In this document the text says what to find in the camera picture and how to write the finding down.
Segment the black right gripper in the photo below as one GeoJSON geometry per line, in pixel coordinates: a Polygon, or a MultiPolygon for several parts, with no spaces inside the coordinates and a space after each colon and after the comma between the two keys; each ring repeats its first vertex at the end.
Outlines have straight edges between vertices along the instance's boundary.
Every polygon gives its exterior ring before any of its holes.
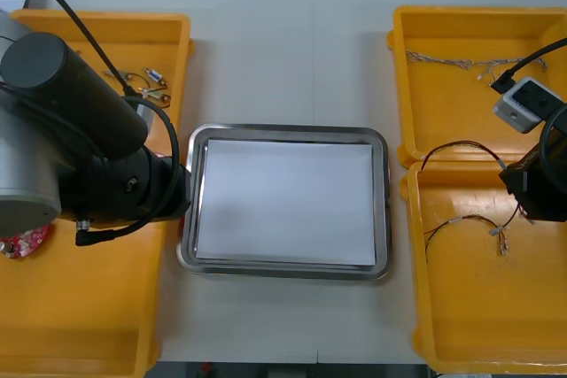
{"type": "Polygon", "coordinates": [[[499,177],[528,220],[566,221],[566,195],[544,174],[538,150],[508,165],[499,177]]]}

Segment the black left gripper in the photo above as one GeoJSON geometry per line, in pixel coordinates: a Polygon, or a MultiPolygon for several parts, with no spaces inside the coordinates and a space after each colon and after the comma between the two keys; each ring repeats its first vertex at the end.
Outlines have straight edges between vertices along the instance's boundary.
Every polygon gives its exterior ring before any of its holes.
{"type": "Polygon", "coordinates": [[[152,221],[180,219],[190,207],[190,172],[172,157],[151,156],[152,221]]]}

